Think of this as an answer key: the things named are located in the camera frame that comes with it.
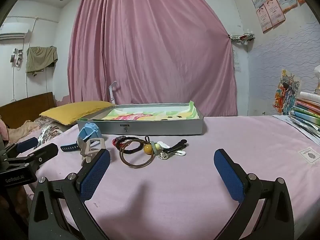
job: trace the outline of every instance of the yellow pillow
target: yellow pillow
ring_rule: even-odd
[[[71,125],[79,118],[114,104],[105,101],[84,101],[58,106],[42,112],[41,116],[52,118],[64,125]]]

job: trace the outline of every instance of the yellow bead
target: yellow bead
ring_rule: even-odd
[[[161,149],[161,145],[158,144],[158,143],[155,144],[155,147],[156,147],[157,150],[160,150],[160,149]]]
[[[152,145],[151,144],[146,144],[143,148],[144,152],[148,155],[151,155],[152,152],[153,152],[153,149],[152,149]]]

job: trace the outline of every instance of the metal tray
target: metal tray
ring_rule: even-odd
[[[141,108],[141,107],[177,107],[189,106],[189,103],[177,104],[139,104],[110,106],[93,114],[84,116],[77,121],[79,130],[87,122],[95,123],[102,134],[119,135],[197,135],[202,134],[203,115],[197,109],[198,119],[184,120],[161,120],[161,121],[121,121],[121,120],[99,120],[111,112],[113,108]]]

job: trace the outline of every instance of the brown bracelet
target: brown bracelet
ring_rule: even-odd
[[[145,166],[147,166],[148,164],[150,164],[152,161],[153,161],[153,159],[155,158],[155,154],[154,154],[154,152],[152,151],[152,153],[151,153],[151,156],[150,156],[150,159],[149,160],[147,160],[145,163],[143,163],[143,164],[138,164],[138,165],[135,165],[135,164],[131,164],[131,163],[129,163],[129,162],[127,162],[125,159],[124,159],[124,151],[125,151],[125,148],[126,147],[128,147],[132,142],[139,142],[139,143],[143,143],[143,144],[151,144],[150,143],[150,138],[149,138],[149,136],[145,136],[145,140],[142,140],[142,139],[133,139],[133,140],[130,140],[130,141],[127,141],[127,142],[125,142],[121,147],[120,147],[120,149],[119,149],[119,155],[120,155],[120,159],[121,159],[121,161],[124,163],[124,164],[126,164],[126,165],[128,165],[128,166],[130,166],[130,167],[132,167],[132,168],[142,168],[142,167],[145,167]]]

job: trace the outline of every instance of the blue watch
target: blue watch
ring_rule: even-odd
[[[87,140],[89,139],[102,138],[102,134],[99,127],[95,123],[88,122],[81,129],[78,137],[80,137],[84,142],[87,142]],[[81,150],[77,143],[60,146],[60,149],[63,152],[73,152]]]

